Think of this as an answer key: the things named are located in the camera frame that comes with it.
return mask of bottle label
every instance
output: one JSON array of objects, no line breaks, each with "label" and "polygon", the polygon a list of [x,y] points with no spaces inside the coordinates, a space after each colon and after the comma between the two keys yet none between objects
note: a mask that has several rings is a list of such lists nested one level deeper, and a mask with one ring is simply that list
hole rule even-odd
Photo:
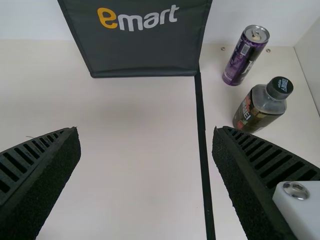
[{"label": "bottle label", "polygon": [[252,91],[250,91],[234,115],[233,126],[244,132],[254,133],[281,115],[282,114],[267,114],[258,111],[252,102]]}]

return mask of metal screw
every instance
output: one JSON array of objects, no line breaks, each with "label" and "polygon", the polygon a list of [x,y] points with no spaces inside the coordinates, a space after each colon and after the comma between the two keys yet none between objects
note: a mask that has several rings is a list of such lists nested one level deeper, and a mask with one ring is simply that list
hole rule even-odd
[{"label": "metal screw", "polygon": [[306,200],[310,197],[308,189],[295,181],[287,181],[283,184],[283,190],[291,197],[298,200]]}]

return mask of can lid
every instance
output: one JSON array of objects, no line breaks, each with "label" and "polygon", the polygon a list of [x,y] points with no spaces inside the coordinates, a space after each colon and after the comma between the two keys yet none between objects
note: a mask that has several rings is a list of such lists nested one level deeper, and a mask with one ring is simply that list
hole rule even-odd
[{"label": "can lid", "polygon": [[268,94],[278,100],[286,99],[294,90],[292,82],[283,77],[274,77],[267,85],[266,91]]},{"label": "can lid", "polygon": [[247,26],[243,32],[251,42],[257,44],[266,43],[270,38],[270,33],[268,30],[258,25]]}]

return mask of black foam pad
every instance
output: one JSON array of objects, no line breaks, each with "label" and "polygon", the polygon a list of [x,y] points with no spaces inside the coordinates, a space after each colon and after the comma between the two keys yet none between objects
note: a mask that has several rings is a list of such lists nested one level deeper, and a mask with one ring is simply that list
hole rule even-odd
[{"label": "black foam pad", "polygon": [[297,240],[272,196],[279,182],[319,180],[319,168],[226,126],[214,129],[212,156],[249,240]]},{"label": "black foam pad", "polygon": [[0,239],[34,240],[80,160],[77,129],[64,128],[0,153]]}]

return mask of can pull tab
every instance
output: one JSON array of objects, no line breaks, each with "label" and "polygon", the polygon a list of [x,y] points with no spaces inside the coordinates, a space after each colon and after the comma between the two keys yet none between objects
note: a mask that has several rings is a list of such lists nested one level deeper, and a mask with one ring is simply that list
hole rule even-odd
[{"label": "can pull tab", "polygon": [[261,36],[260,36],[260,30],[259,29],[252,29],[252,39],[255,41],[260,41]]}]

